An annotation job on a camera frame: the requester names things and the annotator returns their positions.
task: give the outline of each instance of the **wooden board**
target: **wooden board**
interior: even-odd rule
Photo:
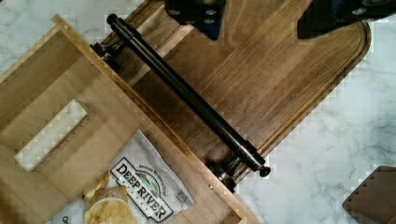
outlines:
[[[379,166],[344,200],[357,223],[396,223],[396,167]]]
[[[138,129],[196,201],[172,223],[258,223],[69,24],[59,16],[53,21],[55,27],[39,45],[23,55],[0,80],[0,99],[4,101],[0,104],[7,99],[21,102],[11,104],[2,112],[6,116],[0,117],[0,169],[4,171],[0,172],[0,223],[36,224],[49,220],[109,167]],[[57,48],[59,44],[69,46],[66,59],[70,60],[59,60],[64,54],[63,48]],[[50,64],[53,76],[41,72],[32,60]],[[16,89],[20,90],[18,94],[14,94]],[[24,172],[15,162],[15,154],[71,99],[87,105],[94,118],[73,138],[65,140],[63,148],[38,171]]]
[[[218,41],[193,30],[164,57],[263,156],[345,77],[370,44],[369,28],[361,22],[299,40],[297,20],[309,4],[227,1]],[[129,62],[128,57],[119,61]],[[202,161],[229,157],[230,149],[152,72],[133,88]]]

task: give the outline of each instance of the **wooden crate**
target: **wooden crate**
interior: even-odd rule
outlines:
[[[0,223],[51,219],[109,167],[138,129],[196,201],[172,223],[258,223],[70,25],[59,16],[52,20],[54,28],[0,76]],[[14,156],[71,99],[95,116],[38,171],[24,172]]]

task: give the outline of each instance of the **black bracket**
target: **black bracket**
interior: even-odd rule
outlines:
[[[225,0],[165,0],[165,11],[182,25],[190,24],[211,40],[217,40]]]
[[[374,21],[394,13],[396,0],[313,0],[298,20],[298,37],[317,37],[357,21]]]

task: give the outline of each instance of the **marble surface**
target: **marble surface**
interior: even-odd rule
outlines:
[[[344,199],[379,165],[396,166],[396,16],[371,22],[364,60],[248,175],[240,200],[261,223],[356,223]]]
[[[4,0],[0,74],[41,38],[58,13],[90,43],[143,0]],[[396,16],[370,23],[364,60],[267,156],[273,172],[248,175],[236,196],[261,223],[354,223],[341,204],[377,166],[396,166]]]

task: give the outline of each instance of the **black metal rod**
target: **black metal rod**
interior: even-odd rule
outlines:
[[[257,149],[231,127],[190,85],[152,49],[133,27],[112,14],[107,23],[127,47],[131,48],[180,99],[213,130],[253,171],[266,170],[265,159]]]

